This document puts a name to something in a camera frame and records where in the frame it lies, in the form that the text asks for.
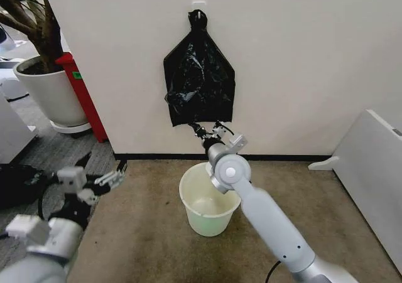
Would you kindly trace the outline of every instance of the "white plant pot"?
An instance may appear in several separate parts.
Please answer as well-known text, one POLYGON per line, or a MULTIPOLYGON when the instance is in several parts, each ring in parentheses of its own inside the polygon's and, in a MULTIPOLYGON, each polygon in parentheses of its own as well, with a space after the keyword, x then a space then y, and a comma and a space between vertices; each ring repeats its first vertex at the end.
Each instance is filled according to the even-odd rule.
POLYGON ((22 61, 13 70, 47 118, 54 123, 73 127, 88 122, 65 71, 43 75, 22 74, 38 62, 39 56, 22 61))

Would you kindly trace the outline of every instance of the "red box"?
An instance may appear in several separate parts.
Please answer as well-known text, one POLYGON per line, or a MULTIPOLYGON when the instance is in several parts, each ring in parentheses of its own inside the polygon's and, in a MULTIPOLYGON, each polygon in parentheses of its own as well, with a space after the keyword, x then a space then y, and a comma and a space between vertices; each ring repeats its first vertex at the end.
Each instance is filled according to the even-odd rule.
POLYGON ((56 63, 64 68, 65 73, 67 74, 67 77, 70 80, 71 86, 73 87, 74 92, 77 94, 77 98, 81 103, 82 109, 84 110, 87 116, 89 124, 92 127, 92 131, 94 132, 96 139, 100 143, 106 141, 107 140, 106 131, 95 109, 95 105, 89 96, 87 87, 85 86, 85 83, 82 80, 79 69, 75 64, 73 55, 71 55, 71 53, 64 53, 62 57, 56 60, 56 63))

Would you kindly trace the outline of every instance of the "white cabinet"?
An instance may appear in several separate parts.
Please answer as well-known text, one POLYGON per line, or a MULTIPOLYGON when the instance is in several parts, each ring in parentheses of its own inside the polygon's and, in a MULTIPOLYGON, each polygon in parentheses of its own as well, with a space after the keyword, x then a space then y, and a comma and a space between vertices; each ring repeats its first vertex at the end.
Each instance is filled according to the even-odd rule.
POLYGON ((35 136, 35 127, 28 127, 0 95, 0 163, 9 163, 35 136))

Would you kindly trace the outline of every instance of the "brown carpet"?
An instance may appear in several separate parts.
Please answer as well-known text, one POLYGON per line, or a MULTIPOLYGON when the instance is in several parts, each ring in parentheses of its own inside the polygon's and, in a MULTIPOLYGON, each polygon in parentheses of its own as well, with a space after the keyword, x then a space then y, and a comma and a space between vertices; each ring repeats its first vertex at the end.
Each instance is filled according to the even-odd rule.
MULTIPOLYGON (((129 162, 124 184, 92 217, 69 283, 264 282, 275 258, 240 209, 217 237, 188 225, 178 183, 196 163, 129 162)), ((347 267, 360 283, 402 282, 332 172, 309 171, 307 163, 250 164, 253 184, 270 192, 322 258, 347 267)), ((292 282, 283 265, 270 280, 279 282, 292 282)))

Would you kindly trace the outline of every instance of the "garbage bag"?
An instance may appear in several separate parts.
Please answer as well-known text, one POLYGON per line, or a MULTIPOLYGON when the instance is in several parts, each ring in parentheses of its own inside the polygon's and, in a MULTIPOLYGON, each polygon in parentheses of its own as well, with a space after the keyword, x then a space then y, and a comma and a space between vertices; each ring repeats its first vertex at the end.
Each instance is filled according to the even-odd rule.
POLYGON ((0 164, 0 210, 34 202, 45 184, 43 171, 19 164, 0 164))
POLYGON ((205 13, 188 19, 191 31, 163 60, 171 123, 230 122, 234 70, 209 36, 205 13))

